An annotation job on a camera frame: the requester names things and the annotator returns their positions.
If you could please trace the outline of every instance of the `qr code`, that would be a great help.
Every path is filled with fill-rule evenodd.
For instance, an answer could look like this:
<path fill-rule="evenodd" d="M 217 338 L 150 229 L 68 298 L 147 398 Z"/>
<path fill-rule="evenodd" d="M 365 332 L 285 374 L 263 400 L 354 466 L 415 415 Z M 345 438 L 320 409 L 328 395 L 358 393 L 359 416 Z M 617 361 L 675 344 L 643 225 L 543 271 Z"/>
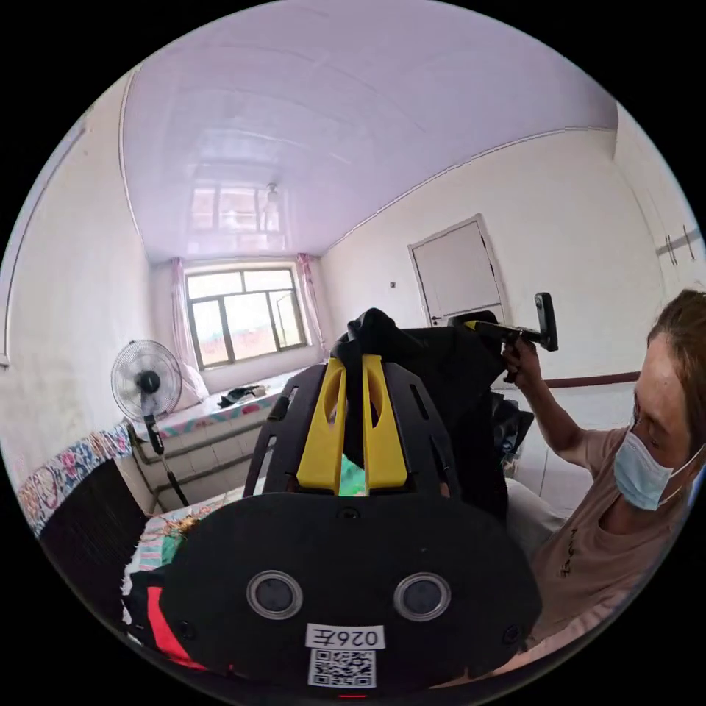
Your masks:
<path fill-rule="evenodd" d="M 332 688 L 374 688 L 375 651 L 313 649 L 309 684 Z"/>

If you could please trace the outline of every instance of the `woman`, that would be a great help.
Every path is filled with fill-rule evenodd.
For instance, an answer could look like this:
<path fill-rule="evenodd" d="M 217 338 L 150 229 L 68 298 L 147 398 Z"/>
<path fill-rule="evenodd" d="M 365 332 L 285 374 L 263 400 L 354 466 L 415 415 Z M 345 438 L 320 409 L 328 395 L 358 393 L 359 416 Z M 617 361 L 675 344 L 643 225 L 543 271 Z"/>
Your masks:
<path fill-rule="evenodd" d="M 542 380 L 531 344 L 507 347 L 508 369 L 544 439 L 593 485 L 564 520 L 508 483 L 508 531 L 527 553 L 543 612 L 525 652 L 492 674 L 543 657 L 595 627 L 658 559 L 706 463 L 706 293 L 684 290 L 647 337 L 628 428 L 581 429 Z M 465 678 L 451 682 L 462 683 Z"/>

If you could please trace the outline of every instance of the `pink curtain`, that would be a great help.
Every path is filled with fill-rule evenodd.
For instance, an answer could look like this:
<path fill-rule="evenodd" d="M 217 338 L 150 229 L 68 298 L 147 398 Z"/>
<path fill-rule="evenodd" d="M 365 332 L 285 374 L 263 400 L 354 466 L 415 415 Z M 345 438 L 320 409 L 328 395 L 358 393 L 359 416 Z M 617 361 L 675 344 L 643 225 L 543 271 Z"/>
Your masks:
<path fill-rule="evenodd" d="M 299 278 L 302 282 L 302 294 L 304 295 L 304 305 L 309 314 L 309 321 L 313 327 L 312 334 L 314 336 L 314 344 L 318 346 L 321 353 L 321 359 L 326 360 L 329 357 L 324 334 L 321 331 L 321 318 L 319 315 L 318 302 L 316 301 L 316 291 L 311 277 L 311 256 L 304 252 L 300 252 L 296 256 L 296 266 L 299 270 Z"/>
<path fill-rule="evenodd" d="M 174 352 L 181 363 L 198 368 L 196 353 L 193 350 L 189 316 L 186 308 L 186 279 L 184 264 L 180 257 L 171 261 L 171 312 Z"/>

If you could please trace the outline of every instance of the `yellow bracket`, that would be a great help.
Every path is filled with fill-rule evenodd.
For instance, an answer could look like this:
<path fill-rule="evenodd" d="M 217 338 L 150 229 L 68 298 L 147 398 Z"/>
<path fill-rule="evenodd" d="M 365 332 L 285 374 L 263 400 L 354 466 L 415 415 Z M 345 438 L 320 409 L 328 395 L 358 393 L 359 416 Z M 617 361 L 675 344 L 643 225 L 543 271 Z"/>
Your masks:
<path fill-rule="evenodd" d="M 346 369 L 341 361 L 330 358 L 296 473 L 303 488 L 326 489 L 338 495 L 345 421 Z"/>
<path fill-rule="evenodd" d="M 372 407 L 378 418 L 375 425 Z M 407 482 L 407 466 L 379 355 L 363 356 L 363 452 L 368 493 L 400 488 Z"/>

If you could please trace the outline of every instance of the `woman's hand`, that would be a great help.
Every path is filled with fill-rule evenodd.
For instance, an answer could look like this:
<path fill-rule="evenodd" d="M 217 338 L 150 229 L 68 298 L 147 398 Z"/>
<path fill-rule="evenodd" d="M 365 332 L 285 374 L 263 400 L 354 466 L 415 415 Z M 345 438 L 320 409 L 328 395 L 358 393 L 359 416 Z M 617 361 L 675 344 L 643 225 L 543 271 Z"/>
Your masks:
<path fill-rule="evenodd" d="M 505 344 L 502 356 L 507 370 L 516 376 L 515 384 L 523 392 L 542 382 L 542 370 L 534 343 L 518 338 L 513 344 Z"/>

